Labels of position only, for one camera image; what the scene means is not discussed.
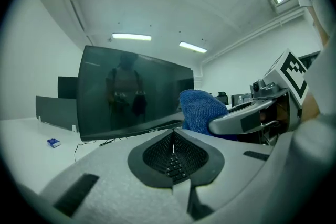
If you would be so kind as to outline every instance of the blue object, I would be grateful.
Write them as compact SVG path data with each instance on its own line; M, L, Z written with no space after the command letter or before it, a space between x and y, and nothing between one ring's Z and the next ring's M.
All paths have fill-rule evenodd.
M48 145L51 147L57 147L61 144L61 142L59 142L57 139L54 139L54 138L47 140L47 142L48 142Z
M214 135L207 128L214 118L225 116L227 107L211 94L200 90L186 90L180 93L180 104L184 114L183 129L210 136L238 141L237 135Z

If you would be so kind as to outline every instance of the ceiling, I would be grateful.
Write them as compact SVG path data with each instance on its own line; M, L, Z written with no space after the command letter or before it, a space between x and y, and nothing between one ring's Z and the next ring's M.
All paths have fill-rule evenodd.
M94 46L123 49L185 66L231 45L277 14L267 0L71 0ZM151 35L151 42L110 40L112 33ZM179 47L185 41L208 50Z

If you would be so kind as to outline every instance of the black screen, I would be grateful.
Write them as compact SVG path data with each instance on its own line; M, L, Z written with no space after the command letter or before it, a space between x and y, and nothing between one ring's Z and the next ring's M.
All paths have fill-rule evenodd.
M58 77L58 98L76 99L77 80L74 77Z
M81 139L126 137L181 125L179 95L193 88L190 68L86 46L77 93Z

